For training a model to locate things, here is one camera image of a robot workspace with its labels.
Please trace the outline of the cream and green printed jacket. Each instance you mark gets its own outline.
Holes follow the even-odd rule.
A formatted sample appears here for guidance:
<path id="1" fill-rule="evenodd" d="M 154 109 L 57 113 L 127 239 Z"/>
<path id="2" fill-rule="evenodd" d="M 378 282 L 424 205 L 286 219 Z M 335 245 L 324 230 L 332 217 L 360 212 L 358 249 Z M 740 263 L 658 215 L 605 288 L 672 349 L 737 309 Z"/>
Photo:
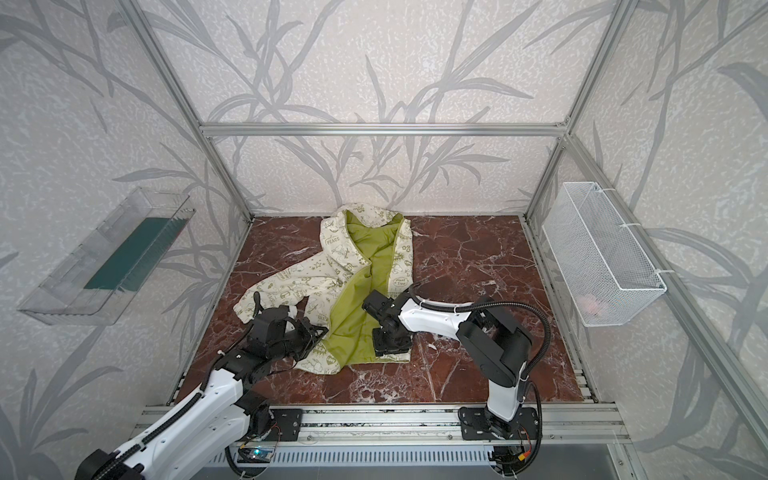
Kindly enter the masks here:
<path id="1" fill-rule="evenodd" d="M 335 375 L 344 367 L 407 363 L 409 352 L 375 355 L 372 331 L 378 322 L 362 308 L 373 291 L 395 298 L 413 283 L 411 221 L 366 204 L 348 204 L 321 221 L 321 251 L 251 286 L 233 307 L 248 323 L 254 295 L 265 308 L 307 301 L 305 316 L 328 333 L 297 368 Z"/>

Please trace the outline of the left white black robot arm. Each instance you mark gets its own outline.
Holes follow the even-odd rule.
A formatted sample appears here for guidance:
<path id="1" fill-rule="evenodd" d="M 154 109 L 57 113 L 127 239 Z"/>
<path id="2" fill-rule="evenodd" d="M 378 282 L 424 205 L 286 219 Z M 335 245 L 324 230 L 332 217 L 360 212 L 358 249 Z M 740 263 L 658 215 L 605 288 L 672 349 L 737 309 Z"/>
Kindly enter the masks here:
<path id="1" fill-rule="evenodd" d="M 328 328 L 294 307 L 258 306 L 248 328 L 218 354 L 200 385 L 158 421 L 112 452 L 95 450 L 77 479 L 189 479 L 233 443 L 268 436 L 269 400 L 253 385 L 285 358 L 305 359 Z"/>

